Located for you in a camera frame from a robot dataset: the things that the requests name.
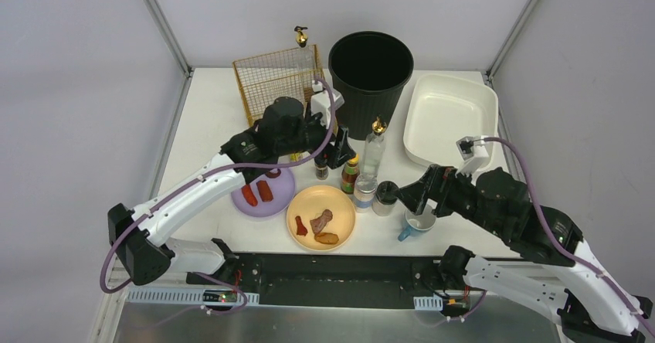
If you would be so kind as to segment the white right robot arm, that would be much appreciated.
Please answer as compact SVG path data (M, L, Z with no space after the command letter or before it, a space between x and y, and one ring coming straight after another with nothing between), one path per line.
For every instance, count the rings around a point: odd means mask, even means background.
M432 165L416 182L393 190L412 213L434 201L433 215L456 213L499 238L524 260L558 278L548 284L502 270L462 246L450 246L439 271L463 284L527 307L575 342L643 342L653 333L653 302L627 293L601 268L582 231L563 212L539 205L529 187L497 168L477 179Z

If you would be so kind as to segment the clear oil dispenser bottle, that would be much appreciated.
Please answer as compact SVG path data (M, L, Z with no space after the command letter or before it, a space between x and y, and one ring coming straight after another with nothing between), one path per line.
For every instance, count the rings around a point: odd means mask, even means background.
M361 173L376 177L380 165L382 163L382 156L385 151L385 132L387 123L381 117L376 117L372 124L372 132L365 139L365 148L363 159L361 162Z

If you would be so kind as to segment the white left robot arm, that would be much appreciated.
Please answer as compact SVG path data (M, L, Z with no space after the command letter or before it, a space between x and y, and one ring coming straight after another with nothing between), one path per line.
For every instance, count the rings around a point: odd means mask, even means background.
M234 135L198 171L165 193L129 208L122 203L107 213L110 251L127 271L127 281L142 286L167 271L215 273L226 257L214 240L199 243L173 238L187 221L216 200L239 191L276 169L285 155L306 152L300 161L325 157L335 169L355 153L348 129L336 125L336 110L344 103L339 93L323 90L308 106L292 97L279 97L252 127Z

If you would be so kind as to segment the brown oil dispenser bottle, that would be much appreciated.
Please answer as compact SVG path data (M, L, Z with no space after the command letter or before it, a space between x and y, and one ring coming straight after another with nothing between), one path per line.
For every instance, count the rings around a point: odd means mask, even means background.
M309 43L305 31L307 31L306 26L297 25L294 27L295 40L298 45L298 50L294 56L297 71L307 75L312 80L317 70L317 54L314 45Z

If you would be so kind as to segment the black lid spice jar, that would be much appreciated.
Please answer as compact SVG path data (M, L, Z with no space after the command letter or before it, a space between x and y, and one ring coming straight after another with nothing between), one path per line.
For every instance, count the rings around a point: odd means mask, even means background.
M378 184L375 198L372 203L372 210L377 216L389 216L397 203L396 193L399 187L391 181L383 181Z

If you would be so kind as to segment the gold wire basket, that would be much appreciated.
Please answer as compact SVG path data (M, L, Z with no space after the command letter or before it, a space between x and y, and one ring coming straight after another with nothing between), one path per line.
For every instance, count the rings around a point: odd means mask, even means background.
M324 77L320 51L315 44L284 49L232 62L248 125L259 120L279 97L309 103L312 82Z

